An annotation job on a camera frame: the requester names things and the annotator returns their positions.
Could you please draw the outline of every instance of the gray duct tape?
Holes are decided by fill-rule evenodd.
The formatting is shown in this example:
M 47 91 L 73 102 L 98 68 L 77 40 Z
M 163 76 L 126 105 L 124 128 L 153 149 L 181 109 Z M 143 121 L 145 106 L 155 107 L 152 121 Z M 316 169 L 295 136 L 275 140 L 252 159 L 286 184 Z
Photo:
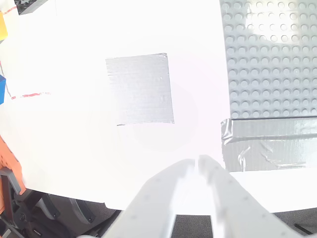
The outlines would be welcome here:
M 317 118 L 226 119 L 221 130 L 230 172 L 317 166 Z
M 165 53 L 106 59 L 117 125 L 174 123 Z

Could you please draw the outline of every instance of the red marker line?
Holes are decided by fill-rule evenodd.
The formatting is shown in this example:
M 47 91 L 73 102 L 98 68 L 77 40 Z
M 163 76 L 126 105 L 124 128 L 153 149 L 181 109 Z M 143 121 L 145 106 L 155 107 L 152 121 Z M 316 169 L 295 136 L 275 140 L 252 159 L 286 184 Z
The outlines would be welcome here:
M 6 11 L 5 13 L 3 13 L 4 15 L 8 14 L 9 12 L 11 12 L 12 10 L 17 9 L 16 5 L 13 8 L 10 8 L 8 11 Z
M 11 97 L 11 99 L 13 100 L 13 99 L 16 99 L 16 98 L 31 98 L 31 97 L 35 97 L 35 96 L 41 96 L 41 95 L 43 95 L 43 94 L 46 94 L 46 95 L 50 95 L 51 93 L 33 93 L 33 94 L 26 94 L 26 95 L 22 95 L 22 96 L 20 96 L 20 97 L 16 97 L 16 96 L 14 96 L 14 97 Z

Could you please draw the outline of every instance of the white table surface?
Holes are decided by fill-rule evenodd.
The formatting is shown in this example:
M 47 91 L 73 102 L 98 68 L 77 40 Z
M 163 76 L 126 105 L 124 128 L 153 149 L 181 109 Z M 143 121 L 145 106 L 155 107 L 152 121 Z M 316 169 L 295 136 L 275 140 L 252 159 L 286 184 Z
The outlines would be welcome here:
M 0 44 L 11 95 L 51 93 L 0 106 L 0 135 L 27 188 L 125 209 L 179 160 L 208 154 L 224 165 L 220 123 L 230 115 L 218 1 L 49 0 L 11 18 Z M 153 53 L 168 56 L 175 124 L 115 126 L 105 58 Z M 317 207 L 309 191 L 316 174 L 233 173 L 270 212 Z M 209 214 L 198 181 L 178 214 Z

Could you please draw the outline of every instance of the orange lego piece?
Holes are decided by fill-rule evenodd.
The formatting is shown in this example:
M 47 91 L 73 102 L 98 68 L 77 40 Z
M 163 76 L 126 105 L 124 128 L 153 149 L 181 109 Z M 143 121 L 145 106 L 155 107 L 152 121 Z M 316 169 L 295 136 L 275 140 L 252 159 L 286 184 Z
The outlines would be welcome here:
M 7 144 L 4 142 L 0 136 L 0 169 L 7 167 L 12 170 L 16 180 L 18 181 L 21 191 L 20 194 L 23 194 L 26 190 L 24 183 L 22 181 L 22 167 L 18 160 L 15 158 L 14 154 L 10 151 Z M 3 191 L 2 183 L 0 182 L 0 214 L 4 211 L 4 200 L 3 200 Z

